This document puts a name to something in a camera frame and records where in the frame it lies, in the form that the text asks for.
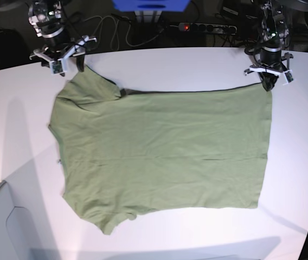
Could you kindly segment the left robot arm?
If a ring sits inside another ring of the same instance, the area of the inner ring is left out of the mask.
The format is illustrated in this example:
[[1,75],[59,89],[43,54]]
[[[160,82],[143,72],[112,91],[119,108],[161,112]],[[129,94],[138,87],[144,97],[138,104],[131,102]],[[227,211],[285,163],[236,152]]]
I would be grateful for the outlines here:
[[118,41],[119,23],[124,22],[129,27],[127,35],[146,37],[146,41],[133,44],[126,37],[125,42],[131,48],[140,48],[153,44],[162,35],[167,35],[173,41],[181,43],[202,44],[208,37],[220,37],[230,47],[244,47],[245,54],[252,57],[253,64],[244,71],[245,75],[258,73],[262,80],[277,79],[281,74],[290,71],[288,62],[293,56],[283,54],[286,38],[290,34],[282,7],[273,1],[252,1],[255,14],[247,16],[240,4],[236,1],[234,6],[239,8],[232,12],[231,18],[222,13],[217,17],[222,24],[202,23],[199,18],[187,22],[172,23],[164,19],[162,13],[183,12],[195,1],[113,1],[114,8],[120,12],[133,12],[134,18],[118,14],[108,16],[92,16],[85,21],[98,20],[95,32],[101,32],[103,22],[110,18],[114,21],[114,34],[112,40]]

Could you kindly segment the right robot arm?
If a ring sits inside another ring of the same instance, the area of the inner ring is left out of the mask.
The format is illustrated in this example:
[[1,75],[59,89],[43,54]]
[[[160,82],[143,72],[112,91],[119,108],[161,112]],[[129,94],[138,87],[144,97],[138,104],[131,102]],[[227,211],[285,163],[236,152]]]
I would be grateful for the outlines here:
[[[274,26],[272,1],[261,1],[259,5],[262,18],[260,40],[249,55],[260,57],[245,70],[245,74],[257,72],[266,91],[273,89],[281,74],[281,43]],[[64,10],[63,1],[33,1],[29,8],[29,23],[45,45],[35,49],[30,59],[38,58],[42,66],[48,67],[52,74],[64,76],[67,72],[67,60],[76,57],[78,71],[85,70],[85,54],[97,42],[92,36],[71,38],[66,26],[71,25]]]

